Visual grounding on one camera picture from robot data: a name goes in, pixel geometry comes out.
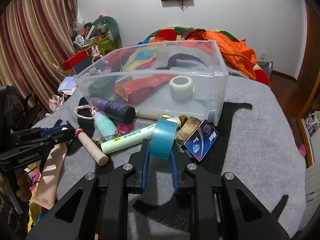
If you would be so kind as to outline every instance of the tube of cream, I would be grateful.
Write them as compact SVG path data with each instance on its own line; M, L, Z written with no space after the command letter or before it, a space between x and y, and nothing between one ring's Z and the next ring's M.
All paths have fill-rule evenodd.
M58 182L64 159L67 155L67 143L56 144L51 150L43 168L34 202L51 209L56 200Z
M181 126L180 119L177 116L169 118L167 120L176 122L178 124L178 127ZM153 124L140 130L115 138L111 141L104 142L101 144L101 149L104 154L109 154L139 144L143 141L143 139L151 139L155 130L155 126L156 124Z

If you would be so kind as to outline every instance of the pink toy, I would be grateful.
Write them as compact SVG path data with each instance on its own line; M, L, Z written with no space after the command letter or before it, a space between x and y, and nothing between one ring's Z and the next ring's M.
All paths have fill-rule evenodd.
M306 146L304 145L304 143L299 146L298 150L303 157L307 155Z
M103 56L100 54L100 50L98 48L98 46L96 45L96 47L92 47L91 48L92 52L91 52L91 56L92 56L92 63L98 61L100 58L102 58Z
M37 170L36 174L32 177L32 185L30 187L30 191L33 191L33 189L36 187L35 182L39 182L39 178L40 178L40 171Z

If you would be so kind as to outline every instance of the striped curtain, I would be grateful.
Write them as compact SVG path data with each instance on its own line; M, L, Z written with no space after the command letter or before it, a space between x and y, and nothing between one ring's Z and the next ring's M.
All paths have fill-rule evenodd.
M0 84L24 97L35 91L47 112L65 76L61 63L75 53L76 6L72 0L12 0L0 17Z

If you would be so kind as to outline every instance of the max box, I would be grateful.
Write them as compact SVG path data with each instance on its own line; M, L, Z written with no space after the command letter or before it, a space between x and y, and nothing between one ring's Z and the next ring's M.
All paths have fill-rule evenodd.
M207 120L203 120L191 136L181 145L181 149L195 161L200 162L218 137L217 130Z

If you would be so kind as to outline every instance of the beige tube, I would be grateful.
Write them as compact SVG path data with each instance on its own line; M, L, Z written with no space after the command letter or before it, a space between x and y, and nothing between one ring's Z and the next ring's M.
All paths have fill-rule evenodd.
M159 120L159 119L169 119L169 118L172 118L173 116L170 116L167 114L162 114L160 112L136 110L136 117L137 118Z
M107 164L109 160L108 157L94 144L82 129L76 130L76 136L97 164L100 166Z
M56 200L59 177L67 154L67 143L56 144L44 165L34 202L51 209Z

